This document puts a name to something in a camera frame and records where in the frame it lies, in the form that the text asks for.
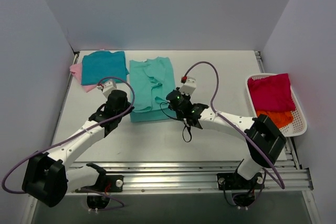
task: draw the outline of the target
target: teal cloth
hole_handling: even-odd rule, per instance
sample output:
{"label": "teal cloth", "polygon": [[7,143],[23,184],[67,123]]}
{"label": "teal cloth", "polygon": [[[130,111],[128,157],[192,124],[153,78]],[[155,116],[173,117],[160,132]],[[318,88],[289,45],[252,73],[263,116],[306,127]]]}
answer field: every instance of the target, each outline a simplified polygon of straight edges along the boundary
{"label": "teal cloth", "polygon": [[[130,83],[135,92],[131,122],[158,121],[168,117],[160,103],[175,89],[174,71],[169,58],[157,57],[138,62],[130,61]],[[164,112],[176,117],[174,111],[163,104]]]}
{"label": "teal cloth", "polygon": [[128,71],[126,69],[124,51],[112,53],[101,50],[83,57],[82,85],[97,84],[101,79],[109,76],[127,80],[127,75]]}

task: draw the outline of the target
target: laundry basket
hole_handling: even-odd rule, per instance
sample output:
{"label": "laundry basket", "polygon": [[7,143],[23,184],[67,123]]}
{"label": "laundry basket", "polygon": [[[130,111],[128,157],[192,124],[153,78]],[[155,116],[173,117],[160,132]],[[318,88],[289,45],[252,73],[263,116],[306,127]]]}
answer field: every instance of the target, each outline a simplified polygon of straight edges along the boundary
{"label": "laundry basket", "polygon": [[[253,80],[257,80],[257,79],[262,79],[262,78],[265,78],[265,77],[268,77],[268,76],[274,76],[274,75],[275,75],[274,73],[259,73],[259,74],[251,75],[251,76],[247,77],[247,79],[246,79],[245,85],[246,85],[246,92],[247,92],[247,100],[249,101],[249,103],[248,103],[249,104],[249,110],[251,111],[251,113],[253,113],[254,116],[257,116],[257,113],[256,113],[256,110],[254,109],[254,106],[253,106],[253,102],[252,102],[251,95],[250,95],[250,92],[249,92],[249,89],[248,89],[247,81],[250,78],[252,78]],[[296,96],[293,92],[292,87],[290,87],[290,91],[291,91],[292,99],[293,99],[293,102],[295,104],[296,109],[295,109],[295,111],[291,112],[292,115],[293,115],[293,122],[288,124],[285,127],[280,128],[280,131],[282,132],[282,134],[285,137],[299,136],[299,135],[302,135],[307,130],[306,118],[303,115],[301,106],[300,106],[300,104],[298,102],[298,99],[296,98]]]}

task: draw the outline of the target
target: white table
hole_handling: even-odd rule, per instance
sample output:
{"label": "white table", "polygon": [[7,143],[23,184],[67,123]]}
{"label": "white table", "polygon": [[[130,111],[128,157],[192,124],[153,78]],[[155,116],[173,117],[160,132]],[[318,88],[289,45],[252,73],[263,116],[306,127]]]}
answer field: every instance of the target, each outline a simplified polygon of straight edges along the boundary
{"label": "white table", "polygon": [[[81,51],[78,62],[93,51]],[[216,109],[242,116],[252,116],[246,99],[246,77],[259,73],[253,51],[125,51],[129,61],[143,61],[157,56],[169,57],[180,86],[180,78],[194,63],[206,60],[219,73],[219,91],[214,102]],[[192,102],[209,104],[215,90],[215,74],[211,67],[199,65],[189,74],[197,80]],[[125,84],[118,88],[130,94]],[[99,90],[85,93],[72,79],[59,121],[54,143],[73,134],[83,122],[105,102]],[[131,123],[129,115],[105,139],[85,151],[78,162],[204,162],[239,161],[249,154],[245,141],[220,132],[192,129],[190,143],[182,140],[183,124],[172,120]],[[278,160],[286,160],[282,151]]]}

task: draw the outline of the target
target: pink cloth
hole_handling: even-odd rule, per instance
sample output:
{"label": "pink cloth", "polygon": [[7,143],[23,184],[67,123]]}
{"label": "pink cloth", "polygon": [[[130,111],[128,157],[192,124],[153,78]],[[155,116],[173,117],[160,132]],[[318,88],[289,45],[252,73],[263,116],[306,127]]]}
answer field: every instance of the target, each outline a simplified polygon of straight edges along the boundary
{"label": "pink cloth", "polygon": [[295,110],[287,73],[263,79],[248,79],[248,89],[256,111],[286,112]]}
{"label": "pink cloth", "polygon": [[[79,84],[81,84],[81,82],[82,82],[82,63],[74,64],[74,65],[70,66],[70,73],[76,78],[76,80],[79,82]],[[97,85],[85,85],[85,86],[82,85],[85,92],[91,91],[96,86]]]}

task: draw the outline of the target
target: garment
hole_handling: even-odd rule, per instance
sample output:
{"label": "garment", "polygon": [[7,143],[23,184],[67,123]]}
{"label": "garment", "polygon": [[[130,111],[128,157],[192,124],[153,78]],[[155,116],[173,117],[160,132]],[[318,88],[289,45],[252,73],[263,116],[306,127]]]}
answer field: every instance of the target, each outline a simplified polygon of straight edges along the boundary
{"label": "garment", "polygon": [[247,81],[256,111],[286,112],[295,110],[287,73]]}
{"label": "garment", "polygon": [[104,77],[115,76],[127,80],[125,52],[96,51],[82,61],[82,85],[97,84]]}
{"label": "garment", "polygon": [[[166,103],[165,97],[175,89],[173,66],[169,58],[157,57],[143,62],[131,60],[130,84],[135,92],[131,122],[167,119],[160,109],[160,103]],[[167,104],[161,107],[166,114],[176,117]]]}
{"label": "garment", "polygon": [[[70,66],[70,73],[76,78],[76,80],[81,84],[82,82],[82,63],[74,64]],[[85,92],[89,92],[92,89],[94,89],[97,85],[86,85],[82,88],[85,90]]]}
{"label": "garment", "polygon": [[270,111],[258,110],[257,116],[259,116],[260,114],[269,116],[278,128],[285,127],[291,122],[293,122],[293,115],[290,111],[270,112]]}

